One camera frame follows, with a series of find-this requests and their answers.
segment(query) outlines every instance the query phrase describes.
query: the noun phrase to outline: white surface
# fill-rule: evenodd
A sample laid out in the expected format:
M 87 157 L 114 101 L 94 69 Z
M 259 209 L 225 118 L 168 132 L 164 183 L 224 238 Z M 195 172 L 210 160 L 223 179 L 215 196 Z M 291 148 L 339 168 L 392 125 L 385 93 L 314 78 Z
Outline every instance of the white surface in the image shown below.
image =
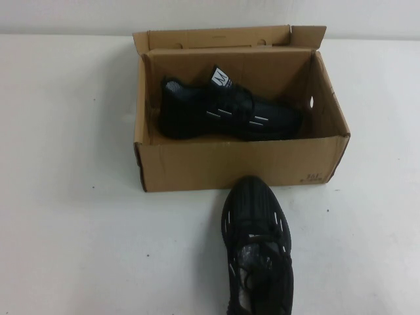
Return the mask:
M 0 0 L 0 33 L 326 25 L 330 37 L 420 38 L 418 0 Z
M 0 47 L 0 314 L 225 314 L 228 191 L 140 190 L 132 39 Z M 321 51 L 352 138 L 329 184 L 274 188 L 293 313 L 418 314 L 420 43 Z

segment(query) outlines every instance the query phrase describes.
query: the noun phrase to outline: box lid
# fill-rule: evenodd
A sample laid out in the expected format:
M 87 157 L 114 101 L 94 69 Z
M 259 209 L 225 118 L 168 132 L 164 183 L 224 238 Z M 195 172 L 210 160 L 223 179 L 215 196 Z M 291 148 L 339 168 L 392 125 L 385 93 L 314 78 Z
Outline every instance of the box lid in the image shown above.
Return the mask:
M 145 31 L 134 33 L 137 52 L 152 49 L 292 46 L 319 49 L 326 26 L 262 26 L 213 30 Z

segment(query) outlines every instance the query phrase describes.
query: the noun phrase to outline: shoe tongue label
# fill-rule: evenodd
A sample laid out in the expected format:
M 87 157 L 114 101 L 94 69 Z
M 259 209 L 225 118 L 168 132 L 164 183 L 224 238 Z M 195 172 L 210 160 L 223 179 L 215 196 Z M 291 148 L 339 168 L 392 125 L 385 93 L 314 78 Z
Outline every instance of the shoe tongue label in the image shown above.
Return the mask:
M 220 87 L 230 87 L 232 85 L 232 80 L 219 68 L 216 68 L 211 81 Z

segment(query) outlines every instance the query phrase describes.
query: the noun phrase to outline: cardboard box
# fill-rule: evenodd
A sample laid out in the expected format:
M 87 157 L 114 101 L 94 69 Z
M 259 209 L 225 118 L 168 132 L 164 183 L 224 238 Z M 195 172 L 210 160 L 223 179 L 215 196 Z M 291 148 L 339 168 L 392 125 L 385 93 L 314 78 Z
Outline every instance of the cardboard box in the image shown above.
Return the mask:
M 325 31 L 325 26 L 269 26 L 135 33 L 140 58 L 134 149 L 143 189 L 229 188 L 245 175 L 260 176 L 271 186 L 328 182 L 350 131 L 317 51 Z M 299 136 L 264 142 L 162 136 L 156 127 L 162 78 L 206 84 L 215 64 L 256 95 L 296 101 L 305 115 Z

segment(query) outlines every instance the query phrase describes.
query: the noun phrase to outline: black sneaker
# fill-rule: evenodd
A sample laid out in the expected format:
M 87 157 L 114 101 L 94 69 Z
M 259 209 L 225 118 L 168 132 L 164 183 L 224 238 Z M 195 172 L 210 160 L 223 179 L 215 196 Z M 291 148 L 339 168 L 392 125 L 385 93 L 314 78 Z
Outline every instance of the black sneaker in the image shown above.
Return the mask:
M 162 81 L 159 128 L 169 138 L 219 133 L 248 141 L 284 140 L 293 138 L 301 123 L 300 111 L 252 95 L 217 67 L 204 87 Z
M 293 269 L 289 226 L 275 195 L 258 177 L 245 177 L 224 203 L 228 251 L 228 315 L 291 314 Z

